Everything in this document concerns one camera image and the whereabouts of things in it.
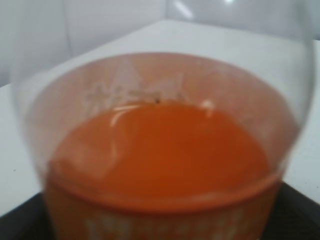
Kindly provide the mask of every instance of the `juice surface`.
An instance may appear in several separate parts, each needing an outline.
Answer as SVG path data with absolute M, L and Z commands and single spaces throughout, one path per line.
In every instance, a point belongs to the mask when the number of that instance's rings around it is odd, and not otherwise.
M 48 182 L 71 183 L 71 192 L 73 184 L 83 188 L 83 199 L 99 193 L 104 204 L 104 194 L 145 200 L 219 194 L 269 171 L 262 148 L 228 114 L 155 103 L 114 108 L 78 126 L 53 155 Z

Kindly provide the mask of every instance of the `white background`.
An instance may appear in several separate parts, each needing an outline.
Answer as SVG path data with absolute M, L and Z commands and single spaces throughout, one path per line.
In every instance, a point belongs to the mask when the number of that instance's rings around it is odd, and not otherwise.
M 43 0 L 42 2 L 46 1 L 53 3 L 61 0 Z M 279 0 L 279 7 L 283 1 L 288 0 Z M 320 38 L 320 0 L 306 1 L 309 2 L 313 18 L 314 34 Z M 9 82 L 8 68 L 12 60 L 17 25 L 23 4 L 28 2 L 33 3 L 34 0 L 0 0 L 0 86 Z M 69 37 L 73 44 L 72 51 L 76 55 L 92 46 L 102 44 L 106 38 L 116 38 L 128 30 L 155 22 L 163 18 L 166 11 L 166 0 L 114 0 L 112 9 L 106 5 L 110 5 L 108 0 L 65 0 L 63 2 L 68 10 L 68 28 L 71 30 Z M 255 11 L 257 15 L 263 15 L 265 12 L 263 8 L 255 9 Z

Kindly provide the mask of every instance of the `glass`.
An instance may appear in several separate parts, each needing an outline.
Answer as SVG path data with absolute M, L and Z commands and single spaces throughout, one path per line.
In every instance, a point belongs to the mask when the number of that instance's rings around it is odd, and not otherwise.
M 30 0 L 13 96 L 59 240 L 256 240 L 304 126 L 299 0 Z

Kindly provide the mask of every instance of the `orange liquid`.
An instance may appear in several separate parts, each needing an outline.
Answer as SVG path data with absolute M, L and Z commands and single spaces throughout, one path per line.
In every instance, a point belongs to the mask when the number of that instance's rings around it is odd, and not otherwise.
M 196 107 L 205 101 L 216 109 Z M 256 240 L 297 133 L 264 81 L 175 53 L 68 72 L 35 101 L 27 130 L 42 174 L 50 159 L 44 197 L 59 240 Z
M 106 206 L 108 195 L 130 202 L 220 194 L 270 171 L 262 148 L 228 114 L 178 103 L 96 116 L 64 139 L 50 166 L 49 184 L 89 201 L 93 192 Z

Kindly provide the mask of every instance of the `white table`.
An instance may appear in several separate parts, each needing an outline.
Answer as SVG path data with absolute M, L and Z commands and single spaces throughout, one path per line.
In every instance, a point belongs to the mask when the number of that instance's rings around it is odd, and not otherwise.
M 76 66 L 82 65 L 83 63 L 106 56 L 113 56 L 121 53 L 148 52 L 154 51 L 155 49 L 158 51 L 167 51 L 168 48 L 173 48 L 175 52 L 180 51 L 183 53 L 188 47 L 188 41 L 197 45 L 197 37 L 201 34 L 211 34 L 207 42 L 208 46 L 214 46 L 212 42 L 218 41 L 221 38 L 228 38 L 235 41 L 235 39 L 232 38 L 235 33 L 234 30 L 215 28 L 214 32 L 210 33 L 207 26 L 198 26 L 195 29 L 195 25 L 193 25 L 191 28 L 188 26 L 187 29 L 185 28 L 185 25 L 185 23 L 170 21 L 156 23 L 155 25 L 139 30 L 117 41 L 108 43 L 58 66 L 47 72 L 46 77 L 43 75 L 40 76 L 41 78 L 44 78 L 41 85 L 26 87 L 30 88 L 29 90 L 32 90 L 32 92 L 41 91 L 57 76 Z M 176 39 L 185 39 L 186 41 L 184 42 L 186 44 L 184 45 L 179 41 L 173 42 L 170 41 L 170 39 L 163 38 L 163 31 L 167 31 L 168 29 Z M 139 44 L 141 38 L 149 39 L 148 44 Z M 251 36 L 245 33 L 241 38 L 243 38 L 242 40 L 244 41 L 246 38 L 250 39 Z M 317 56 L 320 58 L 320 41 L 315 41 L 315 45 Z M 194 50 L 194 54 L 208 57 L 208 55 L 210 56 L 211 54 L 210 49 L 211 48 L 202 45 Z M 224 58 L 228 57 L 224 54 L 223 48 L 215 49 L 214 54 L 215 58 L 220 60 L 224 60 Z M 250 64 L 249 61 L 243 62 L 242 58 L 238 60 L 235 59 L 234 63 L 238 66 L 239 64 Z M 27 148 L 18 130 L 19 127 L 14 113 L 10 91 L 10 85 L 0 88 L 0 216 L 19 206 L 38 193 L 41 189 L 32 167 L 31 157 L 28 154 Z M 319 120 L 320 86 L 317 86 L 308 125 L 291 155 L 292 162 L 285 177 L 285 181 L 302 194 L 320 204 L 320 147 L 318 146 L 320 143 L 320 125 L 317 124 Z

